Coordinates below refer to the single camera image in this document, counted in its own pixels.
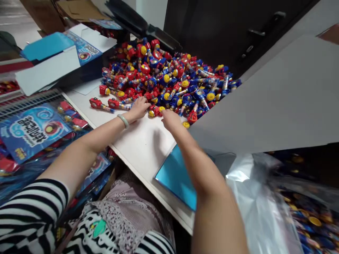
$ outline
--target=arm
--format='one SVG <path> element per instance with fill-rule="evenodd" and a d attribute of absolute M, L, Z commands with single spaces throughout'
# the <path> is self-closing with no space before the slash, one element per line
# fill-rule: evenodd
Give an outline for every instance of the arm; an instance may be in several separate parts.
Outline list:
<path fill-rule="evenodd" d="M 149 106 L 146 98 L 140 97 L 132 109 L 122 115 L 131 124 L 142 118 Z M 64 183 L 71 198 L 84 181 L 97 155 L 113 143 L 124 128 L 124 122 L 116 117 L 82 136 L 70 144 L 38 179 L 54 179 Z"/>
<path fill-rule="evenodd" d="M 162 121 L 181 150 L 197 192 L 191 253 L 248 253 L 243 221 L 224 177 L 177 114 L 163 111 Z"/>

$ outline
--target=bracelet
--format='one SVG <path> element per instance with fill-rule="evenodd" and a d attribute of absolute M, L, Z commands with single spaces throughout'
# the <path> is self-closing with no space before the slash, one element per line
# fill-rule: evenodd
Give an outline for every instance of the bracelet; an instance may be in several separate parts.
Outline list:
<path fill-rule="evenodd" d="M 123 117 L 121 114 L 118 114 L 118 117 L 124 122 L 124 124 L 125 124 L 125 129 L 128 129 L 128 127 L 130 126 L 130 124 L 128 123 L 128 121 L 126 120 L 126 118 Z"/>

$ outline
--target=person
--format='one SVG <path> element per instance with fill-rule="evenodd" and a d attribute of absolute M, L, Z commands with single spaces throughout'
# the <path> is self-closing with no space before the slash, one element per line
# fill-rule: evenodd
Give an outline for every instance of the person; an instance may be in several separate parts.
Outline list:
<path fill-rule="evenodd" d="M 0 207 L 2 253 L 175 253 L 170 222 L 154 197 L 125 176 L 102 201 L 86 204 L 67 239 L 55 251 L 58 219 L 88 174 L 98 153 L 144 117 L 150 104 L 132 109 L 69 145 L 32 184 Z M 248 253 L 243 222 L 231 190 L 211 159 L 181 125 L 163 111 L 163 124 L 182 152 L 197 192 L 192 253 Z"/>

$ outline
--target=striped shirt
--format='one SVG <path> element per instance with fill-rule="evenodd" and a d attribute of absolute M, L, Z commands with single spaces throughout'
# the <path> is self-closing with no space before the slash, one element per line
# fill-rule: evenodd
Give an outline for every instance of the striped shirt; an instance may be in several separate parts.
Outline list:
<path fill-rule="evenodd" d="M 39 179 L 0 207 L 0 252 L 54 253 L 57 221 L 69 201 L 68 188 L 52 179 Z M 63 253 L 120 253 L 108 227 L 100 234 L 93 225 L 102 217 L 88 212 Z M 162 234 L 149 231 L 135 253 L 173 254 L 175 250 Z"/>

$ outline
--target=wire rack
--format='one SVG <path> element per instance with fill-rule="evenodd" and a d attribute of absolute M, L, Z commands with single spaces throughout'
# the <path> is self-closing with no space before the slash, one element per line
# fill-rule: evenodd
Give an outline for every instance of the wire rack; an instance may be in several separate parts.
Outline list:
<path fill-rule="evenodd" d="M 0 103 L 0 121 L 11 117 L 17 113 L 34 108 L 45 102 L 54 102 L 64 99 L 58 89 L 51 89 L 32 96 L 19 96 Z"/>

